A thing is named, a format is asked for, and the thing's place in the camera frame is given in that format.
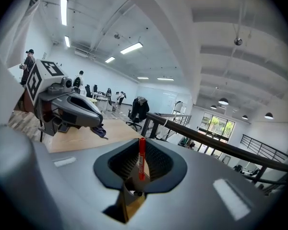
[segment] wooden floor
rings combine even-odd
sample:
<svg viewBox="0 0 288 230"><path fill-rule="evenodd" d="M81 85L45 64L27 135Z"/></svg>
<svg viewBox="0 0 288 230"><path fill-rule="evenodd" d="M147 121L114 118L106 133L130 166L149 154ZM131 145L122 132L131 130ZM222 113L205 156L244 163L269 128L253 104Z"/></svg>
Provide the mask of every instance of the wooden floor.
<svg viewBox="0 0 288 230"><path fill-rule="evenodd" d="M105 111L102 113L104 119L121 119L123 121L130 121L128 118L128 111L132 107L130 105L122 104L118 106L115 112ZM139 125L144 126L145 120L139 123ZM21 131L26 134L31 140L39 141L40 127L39 120L35 117L33 113L24 113L21 111L14 111L9 120L9 127L12 127L15 130ZM52 136L43 134L42 142L46 147L50 148L52 144Z"/></svg>

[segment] white ceiling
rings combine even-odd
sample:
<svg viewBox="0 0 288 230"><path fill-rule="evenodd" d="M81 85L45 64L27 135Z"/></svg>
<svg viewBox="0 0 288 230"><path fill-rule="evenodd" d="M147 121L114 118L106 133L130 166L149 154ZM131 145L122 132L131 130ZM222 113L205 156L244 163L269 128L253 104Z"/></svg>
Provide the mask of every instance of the white ceiling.
<svg viewBox="0 0 288 230"><path fill-rule="evenodd" d="M288 29L268 0L181 0L192 17L200 48L201 86L197 104L208 108L221 97L249 114L282 99L288 92ZM104 63L136 79L174 78L183 86L186 76L167 41L131 0L69 0L68 26L60 22L60 0L42 0L43 19L53 41L96 55ZM234 45L240 24L241 46ZM140 41L141 49L121 50Z"/></svg>
<svg viewBox="0 0 288 230"><path fill-rule="evenodd" d="M171 49L130 0L69 0L67 27L61 24L60 0L42 2L42 14L44 20L50 21L47 28L54 41L64 44L64 36L68 35L72 46L92 52L103 64L113 56L115 60L108 65L136 80L142 76L158 82L158 77L168 77L174 78L176 85L183 85L184 77ZM143 48L126 55L120 53L138 41Z"/></svg>

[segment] red marker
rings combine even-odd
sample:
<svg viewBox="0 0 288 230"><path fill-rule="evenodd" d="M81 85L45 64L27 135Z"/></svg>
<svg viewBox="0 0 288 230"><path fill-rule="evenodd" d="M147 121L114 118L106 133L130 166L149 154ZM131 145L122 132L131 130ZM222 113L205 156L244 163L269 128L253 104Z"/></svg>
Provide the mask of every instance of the red marker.
<svg viewBox="0 0 288 230"><path fill-rule="evenodd" d="M145 163L145 148L146 140L145 138L140 138L139 141L139 178L141 181L145 180L144 163Z"/></svg>

